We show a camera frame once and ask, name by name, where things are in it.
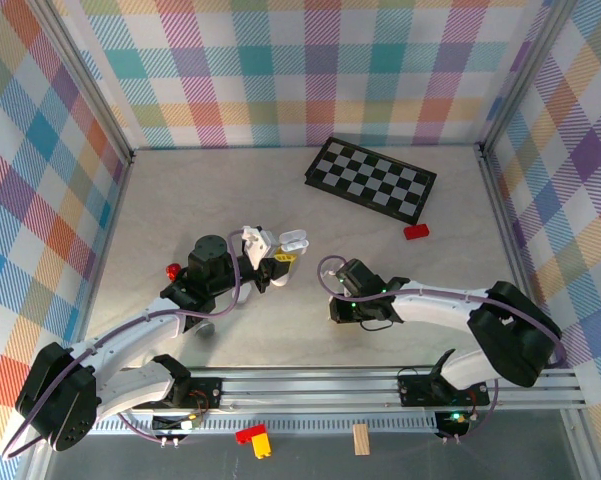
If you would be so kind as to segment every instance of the wooden block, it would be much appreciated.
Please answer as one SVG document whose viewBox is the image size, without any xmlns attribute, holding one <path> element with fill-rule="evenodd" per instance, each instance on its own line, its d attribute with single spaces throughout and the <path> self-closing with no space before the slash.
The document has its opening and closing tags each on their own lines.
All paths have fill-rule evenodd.
<svg viewBox="0 0 601 480">
<path fill-rule="evenodd" d="M 356 423 L 353 426 L 353 447 L 356 455 L 371 455 L 369 427 L 366 423 Z"/>
</svg>

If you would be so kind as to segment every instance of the table surface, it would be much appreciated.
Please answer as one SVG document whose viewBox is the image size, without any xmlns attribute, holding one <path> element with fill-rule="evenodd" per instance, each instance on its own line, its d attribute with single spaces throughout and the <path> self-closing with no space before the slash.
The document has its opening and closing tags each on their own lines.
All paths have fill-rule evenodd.
<svg viewBox="0 0 601 480">
<path fill-rule="evenodd" d="M 254 289 L 216 320 L 209 339 L 181 335 L 135 364 L 169 353 L 187 366 L 430 365 L 475 340 L 421 322 L 382 332 L 328 320 L 316 280 L 325 255 L 359 258 L 385 280 L 409 277 L 449 288 L 482 288 L 511 272 L 471 147 L 395 147 L 377 151 L 438 174 L 421 223 L 429 237 L 406 241 L 404 224 L 304 185 L 319 148 L 143 151 L 136 157 L 87 336 L 144 309 L 167 284 L 165 267 L 186 264 L 196 240 L 243 225 L 275 234 L 304 229 L 310 242 L 289 283 Z M 228 304 L 225 295 L 218 308 Z"/>
</svg>

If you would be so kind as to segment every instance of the black and white chessboard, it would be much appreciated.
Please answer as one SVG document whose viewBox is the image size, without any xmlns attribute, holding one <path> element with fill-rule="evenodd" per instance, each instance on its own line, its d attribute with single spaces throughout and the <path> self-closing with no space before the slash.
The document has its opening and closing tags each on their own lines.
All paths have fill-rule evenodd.
<svg viewBox="0 0 601 480">
<path fill-rule="evenodd" d="M 307 185 L 415 225 L 436 174 L 331 137 L 305 177 Z"/>
</svg>

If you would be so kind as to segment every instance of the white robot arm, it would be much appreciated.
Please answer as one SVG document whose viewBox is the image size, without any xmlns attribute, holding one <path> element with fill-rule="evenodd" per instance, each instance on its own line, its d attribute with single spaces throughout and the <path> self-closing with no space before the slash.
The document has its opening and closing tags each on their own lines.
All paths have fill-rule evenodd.
<svg viewBox="0 0 601 480">
<path fill-rule="evenodd" d="M 57 343 L 43 348 L 16 401 L 18 412 L 28 417 L 25 423 L 61 451 L 81 440 L 96 421 L 135 405 L 193 402 L 187 398 L 193 380 L 189 371 L 169 355 L 157 356 L 137 369 L 123 369 L 163 340 L 199 331 L 205 324 L 212 326 L 205 318 L 220 316 L 245 301 L 251 284 L 260 293 L 270 284 L 285 285 L 292 264 L 309 245 L 303 230 L 278 238 L 260 227 L 246 226 L 238 233 L 242 255 L 235 257 L 222 237 L 200 238 L 186 268 L 168 267 L 171 284 L 139 317 L 69 349 Z M 227 292 L 237 294 L 231 306 L 211 313 L 215 298 Z M 77 359 L 82 360 L 63 373 Z M 53 394 L 47 395 L 49 385 L 56 381 Z M 45 395 L 46 400 L 39 403 Z"/>
<path fill-rule="evenodd" d="M 432 395 L 442 399 L 499 377 L 533 386 L 561 334 L 549 317 L 508 282 L 472 291 L 429 287 L 399 277 L 385 283 L 357 259 L 332 273 L 346 295 L 330 300 L 331 319 L 336 323 L 428 322 L 476 338 L 480 349 L 448 362 L 453 350 L 445 352 L 432 370 Z"/>
</svg>

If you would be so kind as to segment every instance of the yellow lego brick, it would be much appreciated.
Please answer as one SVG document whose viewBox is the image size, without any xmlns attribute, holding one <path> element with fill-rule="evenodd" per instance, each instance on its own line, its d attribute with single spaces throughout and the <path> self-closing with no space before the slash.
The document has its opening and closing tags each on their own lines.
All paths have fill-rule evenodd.
<svg viewBox="0 0 601 480">
<path fill-rule="evenodd" d="M 262 460 L 265 457 L 271 456 L 271 445 L 269 444 L 269 436 L 266 433 L 261 433 L 251 438 L 253 444 L 253 453 L 256 458 Z"/>
<path fill-rule="evenodd" d="M 293 262 L 296 259 L 297 255 L 293 255 L 291 253 L 276 253 L 273 258 L 278 260 L 279 262 Z"/>
</svg>

